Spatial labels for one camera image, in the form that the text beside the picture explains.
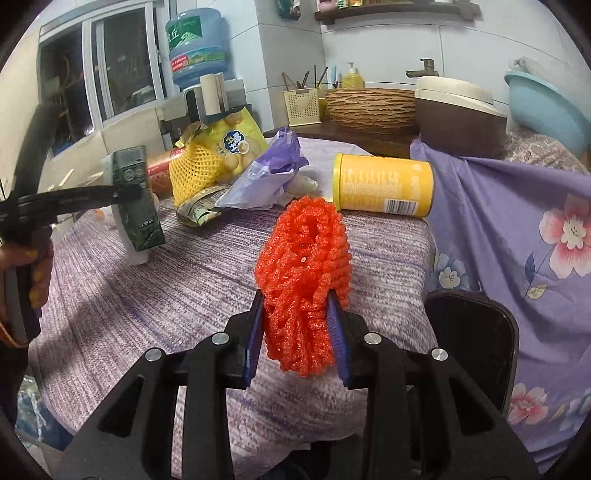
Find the left hand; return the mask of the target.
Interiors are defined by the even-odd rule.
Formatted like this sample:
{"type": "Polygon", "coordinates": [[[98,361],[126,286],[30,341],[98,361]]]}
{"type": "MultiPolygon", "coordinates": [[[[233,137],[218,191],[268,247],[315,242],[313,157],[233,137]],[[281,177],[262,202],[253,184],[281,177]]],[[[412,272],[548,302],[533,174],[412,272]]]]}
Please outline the left hand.
{"type": "Polygon", "coordinates": [[[24,247],[13,242],[4,243],[1,246],[1,322],[5,325],[10,323],[5,293],[5,274],[9,268],[25,267],[31,268],[31,289],[28,293],[32,307],[42,308],[49,297],[49,285],[53,268],[54,249],[53,243],[48,241],[43,257],[39,251],[32,247],[24,247]]]}

